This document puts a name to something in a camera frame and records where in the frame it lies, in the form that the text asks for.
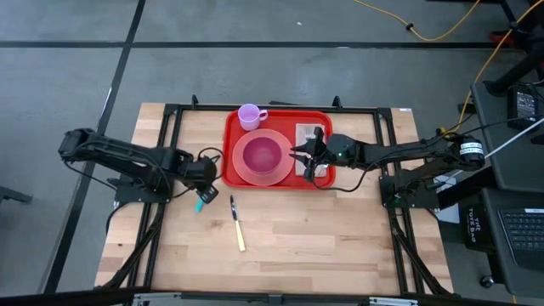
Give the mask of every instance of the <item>yellow cable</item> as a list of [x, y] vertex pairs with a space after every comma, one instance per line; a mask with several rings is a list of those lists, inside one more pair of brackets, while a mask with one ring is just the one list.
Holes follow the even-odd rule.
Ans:
[[[457, 22], [449, 31], [447, 31], [446, 33], [440, 35], [439, 37], [435, 37], [435, 38], [426, 38], [426, 37], [423, 37], [421, 34], [419, 34], [416, 29], [414, 29], [414, 27], [412, 26], [410, 28], [410, 31], [412, 33], [414, 33], [417, 37], [419, 37], [419, 39], [425, 41], [425, 42], [436, 42], [444, 37], [447, 37], [448, 35], [450, 35], [458, 26], [460, 26], [464, 21], [465, 19], [474, 11], [474, 9], [476, 9], [476, 6], [480, 3], [481, 0], [477, 0], [476, 3], [474, 3], [474, 5], [468, 10], [468, 12], [459, 20], [459, 22]], [[386, 15], [389, 15], [393, 18], [395, 18], [396, 20], [400, 21], [400, 23], [402, 23], [403, 25], [405, 26], [408, 26], [409, 23], [406, 22], [405, 20], [403, 20], [402, 18], [400, 18], [398, 15], [396, 14], [393, 14], [391, 12], [388, 12], [386, 10], [383, 10], [381, 8], [377, 8], [377, 7], [374, 7], [374, 6], [371, 6], [370, 4], [368, 3], [364, 3], [364, 2], [361, 2], [359, 0], [354, 0], [354, 2], [360, 4], [360, 5], [364, 5], [366, 6], [367, 8], [369, 9], [374, 9], [380, 13], [383, 13], [383, 14], [386, 14]]]
[[[529, 9], [527, 9], [525, 11], [525, 13], [522, 14], [521, 17], [519, 17], [517, 22], [518, 23], [521, 22], [521, 20], [523, 20], [525, 18], [525, 16], [527, 16], [527, 14], [530, 13], [530, 11], [532, 11], [534, 8], [536, 8], [542, 2], [544, 2], [544, 0], [539, 0], [537, 3], [533, 4], [533, 6], [531, 6]], [[474, 82], [477, 82], [479, 80], [479, 78], [482, 76], [482, 73], [484, 72], [485, 68], [487, 68], [487, 65], [491, 62], [491, 60], [493, 60], [493, 58], [495, 57], [495, 54], [499, 51], [499, 48], [501, 48], [502, 44], [510, 36], [511, 33], [512, 33], [512, 30], [509, 30], [507, 32], [507, 34], [502, 38], [502, 40], [496, 46], [495, 50], [493, 50], [493, 53], [491, 54], [491, 56], [485, 62], [482, 69], [480, 69], [480, 71], [478, 72], [478, 75], [476, 75], [476, 78], [474, 79]], [[465, 99], [465, 103], [462, 106], [461, 115], [459, 116], [459, 124], [455, 128], [448, 131], [447, 133], [452, 133], [452, 132], [455, 132], [457, 129], [459, 129], [459, 127], [461, 126], [462, 117], [463, 117], [463, 115], [465, 115], [465, 110], [467, 109], [467, 104], [468, 104], [469, 100], [470, 100], [470, 90], [468, 90], [467, 98]]]

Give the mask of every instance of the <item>wooden tabletop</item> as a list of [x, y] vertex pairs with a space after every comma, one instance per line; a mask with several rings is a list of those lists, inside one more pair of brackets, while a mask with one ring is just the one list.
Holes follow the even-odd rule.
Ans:
[[[133, 143], [156, 146], [164, 104], [142, 104]], [[398, 143], [417, 140], [409, 109], [392, 109]], [[184, 111], [178, 147], [194, 155], [223, 147], [227, 111]], [[334, 133], [376, 143], [371, 115], [329, 114]], [[382, 123], [384, 138], [387, 128]], [[419, 161], [403, 164], [415, 167]], [[334, 186], [351, 188], [361, 171], [337, 168]], [[167, 205], [152, 288], [199, 292], [282, 292], [398, 295], [391, 232], [378, 188], [380, 171], [366, 175], [355, 192], [235, 189], [214, 184], [218, 197], [195, 212], [189, 192]], [[174, 193], [184, 190], [176, 183]], [[246, 251], [240, 252], [230, 195], [239, 211]], [[96, 284], [107, 282], [134, 248], [143, 204], [132, 203], [112, 219]], [[423, 209], [411, 209], [419, 255], [452, 290], [439, 226]], [[142, 284], [147, 254], [139, 268]], [[408, 257], [408, 283], [414, 290]]]

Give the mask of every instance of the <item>pink plate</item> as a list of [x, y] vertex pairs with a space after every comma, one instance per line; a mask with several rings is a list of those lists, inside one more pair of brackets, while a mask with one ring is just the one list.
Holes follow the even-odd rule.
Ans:
[[240, 177], [256, 186], [278, 184], [292, 170], [289, 139], [279, 132], [261, 128], [244, 134], [235, 144], [232, 163]]

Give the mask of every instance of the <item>red tray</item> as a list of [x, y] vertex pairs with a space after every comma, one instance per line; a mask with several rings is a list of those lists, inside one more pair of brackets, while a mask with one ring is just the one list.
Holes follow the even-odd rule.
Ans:
[[[265, 121], [261, 122], [259, 128], [269, 128], [278, 131], [285, 135], [291, 142], [291, 145], [295, 145], [295, 126], [297, 123], [318, 123], [325, 126], [325, 132], [328, 136], [332, 135], [332, 122], [329, 116], [320, 111], [310, 110], [269, 110], [269, 117]], [[289, 174], [278, 184], [271, 186], [256, 186], [249, 184], [243, 180], [238, 173], [236, 173], [235, 167], [232, 164], [232, 151], [235, 148], [236, 140], [247, 133], [246, 130], [241, 128], [238, 121], [238, 110], [230, 113], [227, 117], [227, 122], [224, 131], [223, 153], [227, 162], [223, 163], [223, 181], [232, 187], [241, 188], [271, 188], [271, 189], [303, 189], [311, 190], [315, 187], [304, 180], [304, 177], [295, 175], [295, 166], [293, 164], [292, 170]], [[329, 187], [334, 183], [336, 177], [334, 167], [328, 167], [326, 170], [326, 176], [323, 178], [315, 178], [315, 182], [319, 186]]]

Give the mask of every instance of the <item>keyboard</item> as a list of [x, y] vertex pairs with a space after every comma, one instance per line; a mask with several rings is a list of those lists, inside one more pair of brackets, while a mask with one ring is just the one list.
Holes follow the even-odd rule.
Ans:
[[544, 270], [544, 208], [502, 209], [499, 215], [516, 264]]

